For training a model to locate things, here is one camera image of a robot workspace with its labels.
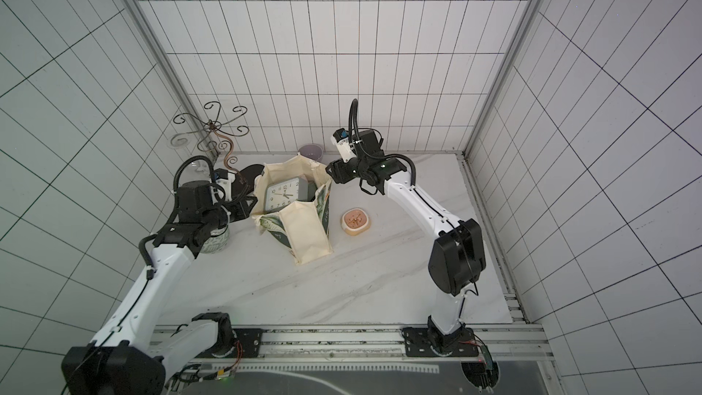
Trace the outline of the cream canvas floral tote bag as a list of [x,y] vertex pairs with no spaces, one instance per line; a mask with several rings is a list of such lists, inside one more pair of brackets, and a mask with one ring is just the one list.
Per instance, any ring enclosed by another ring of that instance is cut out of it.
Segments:
[[[263,174],[255,180],[257,204],[250,216],[259,232],[268,232],[285,246],[296,264],[306,264],[333,252],[329,240],[330,195],[332,179],[327,167],[302,155],[283,163],[266,164]],[[305,177],[316,183],[316,198],[312,202],[294,201],[277,212],[264,211],[265,190],[268,186],[294,177]]]

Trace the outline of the purple ceramic bowl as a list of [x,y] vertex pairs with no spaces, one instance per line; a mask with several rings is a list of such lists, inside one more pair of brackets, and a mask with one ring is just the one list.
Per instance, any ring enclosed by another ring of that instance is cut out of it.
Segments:
[[319,161],[324,155],[324,150],[319,144],[305,144],[298,150],[298,153],[303,157]]

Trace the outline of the green patterned coaster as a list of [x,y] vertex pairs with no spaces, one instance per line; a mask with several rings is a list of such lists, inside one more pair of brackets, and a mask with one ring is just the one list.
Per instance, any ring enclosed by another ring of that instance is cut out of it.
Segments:
[[214,230],[210,237],[203,243],[200,249],[201,254],[212,254],[225,249],[230,239],[230,227]]

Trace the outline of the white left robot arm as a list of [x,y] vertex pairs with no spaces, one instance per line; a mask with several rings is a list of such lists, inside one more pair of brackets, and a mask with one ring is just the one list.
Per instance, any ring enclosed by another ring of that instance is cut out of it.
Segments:
[[139,242],[146,267],[88,345],[72,347],[61,364],[68,394],[159,394],[199,355],[235,358],[241,340],[226,313],[201,313],[156,349],[151,338],[163,309],[207,242],[225,233],[241,200],[227,178],[174,187],[172,216]]

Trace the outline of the metal jewelry tree stand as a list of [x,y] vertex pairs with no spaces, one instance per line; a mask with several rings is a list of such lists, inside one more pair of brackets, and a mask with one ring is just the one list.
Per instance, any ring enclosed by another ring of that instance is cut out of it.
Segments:
[[236,168],[238,158],[234,153],[234,140],[250,133],[250,127],[241,123],[241,119],[248,113],[248,108],[243,105],[234,106],[231,110],[233,116],[226,120],[221,118],[223,108],[219,101],[206,102],[204,111],[211,115],[207,120],[202,120],[192,113],[178,113],[172,119],[176,125],[186,124],[189,120],[194,121],[197,130],[185,133],[192,133],[192,135],[201,133],[203,135],[196,145],[197,151],[201,154],[188,159],[175,173],[172,188],[174,198],[176,188],[184,184],[182,181],[183,173],[188,166],[193,164],[203,165],[204,177],[201,180],[211,182],[215,182],[216,168],[226,168],[236,175],[232,184],[232,193],[234,193],[234,184],[237,183],[241,189],[245,189],[247,192],[251,191],[253,194],[255,180],[263,174],[264,166],[253,164],[243,169]]

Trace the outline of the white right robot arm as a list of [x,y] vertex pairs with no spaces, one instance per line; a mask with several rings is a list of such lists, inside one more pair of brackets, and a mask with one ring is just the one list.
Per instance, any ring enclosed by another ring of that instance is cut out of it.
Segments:
[[375,188],[434,239],[428,272],[438,294],[427,322],[433,353],[448,357],[461,345],[473,344],[473,331],[461,321],[461,314],[468,286],[476,286],[486,268],[480,225],[474,219],[459,219],[420,188],[414,162],[405,155],[384,153],[374,130],[340,128],[332,143],[340,159],[327,166],[327,174],[336,184],[357,178],[360,188]]

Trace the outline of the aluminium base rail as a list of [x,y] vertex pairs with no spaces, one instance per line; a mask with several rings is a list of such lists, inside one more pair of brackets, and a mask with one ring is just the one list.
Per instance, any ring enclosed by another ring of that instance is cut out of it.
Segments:
[[190,362],[202,373],[233,366],[245,370],[369,370],[409,368],[413,363],[552,361],[541,327],[524,324],[472,325],[448,347],[431,341],[419,325],[236,326],[239,345],[225,358],[201,353]]

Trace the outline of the green rectangular alarm clock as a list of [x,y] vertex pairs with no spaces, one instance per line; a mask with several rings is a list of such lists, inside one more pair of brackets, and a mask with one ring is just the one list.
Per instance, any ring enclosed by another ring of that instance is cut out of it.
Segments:
[[298,178],[298,201],[312,202],[316,198],[316,183],[308,181],[305,177]]

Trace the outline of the orange rounded alarm clock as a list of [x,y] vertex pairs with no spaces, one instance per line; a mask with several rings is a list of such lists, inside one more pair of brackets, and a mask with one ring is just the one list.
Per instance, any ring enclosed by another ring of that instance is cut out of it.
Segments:
[[353,208],[342,214],[340,224],[346,234],[357,236],[370,228],[371,220],[365,210]]

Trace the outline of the grey square alarm clock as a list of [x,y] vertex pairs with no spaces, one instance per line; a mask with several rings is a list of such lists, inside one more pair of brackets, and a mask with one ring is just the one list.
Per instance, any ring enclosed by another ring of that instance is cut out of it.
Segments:
[[301,177],[270,185],[265,190],[264,211],[277,212],[303,197],[307,192],[307,182]]

